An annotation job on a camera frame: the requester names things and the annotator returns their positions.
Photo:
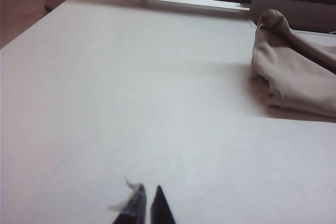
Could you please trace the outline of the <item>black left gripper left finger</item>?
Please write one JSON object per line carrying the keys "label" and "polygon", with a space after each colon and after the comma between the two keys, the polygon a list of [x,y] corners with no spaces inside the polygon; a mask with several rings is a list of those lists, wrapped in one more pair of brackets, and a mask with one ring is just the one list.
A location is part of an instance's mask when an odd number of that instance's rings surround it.
{"label": "black left gripper left finger", "polygon": [[127,200],[108,206],[108,211],[118,212],[113,223],[145,223],[146,190],[142,183],[132,183],[125,178],[126,185],[131,189]]}

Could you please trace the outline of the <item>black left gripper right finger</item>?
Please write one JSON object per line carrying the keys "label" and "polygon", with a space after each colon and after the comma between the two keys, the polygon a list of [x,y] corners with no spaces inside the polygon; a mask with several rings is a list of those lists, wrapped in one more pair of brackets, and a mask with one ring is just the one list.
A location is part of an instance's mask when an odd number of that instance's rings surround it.
{"label": "black left gripper right finger", "polygon": [[151,205],[151,224],[175,224],[174,217],[160,185]]}

